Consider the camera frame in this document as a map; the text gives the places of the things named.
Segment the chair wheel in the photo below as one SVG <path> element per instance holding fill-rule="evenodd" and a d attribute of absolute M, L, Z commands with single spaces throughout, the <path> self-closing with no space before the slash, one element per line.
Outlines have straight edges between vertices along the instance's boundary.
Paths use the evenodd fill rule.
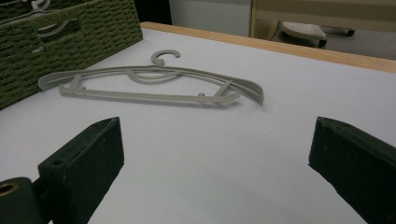
<path fill-rule="evenodd" d="M 355 34 L 355 30 L 348 30 L 346 36 L 353 36 Z"/>
<path fill-rule="evenodd" d="M 323 48 L 326 46 L 326 44 L 327 44 L 327 39 L 319 40 L 318 48 Z"/>

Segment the floor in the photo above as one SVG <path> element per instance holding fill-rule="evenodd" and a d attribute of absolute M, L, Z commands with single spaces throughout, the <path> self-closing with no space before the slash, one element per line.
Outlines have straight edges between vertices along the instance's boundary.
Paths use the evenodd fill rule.
<path fill-rule="evenodd" d="M 321 27 L 321 29 L 327 36 L 327 45 L 324 49 L 396 60 L 396 33 L 356 30 L 353 36 L 347 36 L 345 29 L 332 27 Z M 318 47 L 318 41 L 299 39 L 279 30 L 271 40 L 312 48 Z"/>

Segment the white table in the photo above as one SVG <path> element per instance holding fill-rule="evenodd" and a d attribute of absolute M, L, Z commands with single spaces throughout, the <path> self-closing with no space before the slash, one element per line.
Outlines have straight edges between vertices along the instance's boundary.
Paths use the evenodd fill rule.
<path fill-rule="evenodd" d="M 166 65 L 260 84 L 264 104 L 168 104 L 62 97 L 56 88 L 0 111 L 0 179 L 38 178 L 37 165 L 89 125 L 120 117 L 125 165 L 90 223 L 364 223 L 308 164 L 318 116 L 396 146 L 396 76 L 284 53 L 144 29 L 144 40 L 92 66 Z M 127 77 L 102 90 L 206 95 L 178 78 L 144 86 Z"/>

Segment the wooden table edge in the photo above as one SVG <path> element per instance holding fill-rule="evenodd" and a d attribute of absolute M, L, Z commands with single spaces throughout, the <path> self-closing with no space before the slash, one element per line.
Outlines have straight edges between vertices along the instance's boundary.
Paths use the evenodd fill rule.
<path fill-rule="evenodd" d="M 203 39 L 216 40 L 220 42 L 251 47 L 255 49 L 266 49 L 279 53 L 321 60 L 330 63 L 340 63 L 361 68 L 374 69 L 378 71 L 396 73 L 396 61 L 350 54 L 326 49 L 313 49 L 268 40 L 261 40 L 239 35 L 227 35 L 211 31 L 197 30 L 175 25 L 159 24 L 155 22 L 142 22 L 142 28 L 163 31 L 177 35 L 188 35 Z"/>

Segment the woven basket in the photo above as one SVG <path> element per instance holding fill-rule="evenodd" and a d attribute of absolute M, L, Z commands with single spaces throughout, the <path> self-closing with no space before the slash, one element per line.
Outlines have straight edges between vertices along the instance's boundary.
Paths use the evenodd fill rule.
<path fill-rule="evenodd" d="M 0 109 L 39 91 L 40 77 L 84 69 L 142 39 L 133 0 L 52 0 L 54 12 L 0 25 Z M 0 21 L 32 11 L 21 0 L 0 4 Z M 39 29 L 69 21 L 56 35 Z"/>

